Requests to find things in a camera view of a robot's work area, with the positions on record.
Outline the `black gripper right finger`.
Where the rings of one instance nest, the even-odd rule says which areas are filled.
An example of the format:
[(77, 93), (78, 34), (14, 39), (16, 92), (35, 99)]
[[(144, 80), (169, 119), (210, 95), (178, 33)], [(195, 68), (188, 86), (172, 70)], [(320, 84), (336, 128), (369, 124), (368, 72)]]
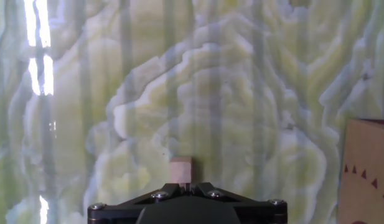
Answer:
[(241, 223), (288, 223), (288, 205), (281, 199), (256, 201), (214, 187), (210, 182), (190, 184), (190, 194), (229, 205), (234, 209)]

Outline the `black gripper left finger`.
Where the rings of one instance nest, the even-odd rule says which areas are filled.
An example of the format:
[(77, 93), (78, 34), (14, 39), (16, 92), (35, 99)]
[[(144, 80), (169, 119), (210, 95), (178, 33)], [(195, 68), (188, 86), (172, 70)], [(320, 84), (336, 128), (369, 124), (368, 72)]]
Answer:
[(107, 224), (125, 221), (136, 223), (142, 210), (148, 205), (185, 195), (187, 184), (165, 184), (162, 188), (138, 196), (118, 205), (98, 202), (87, 208), (88, 224)]

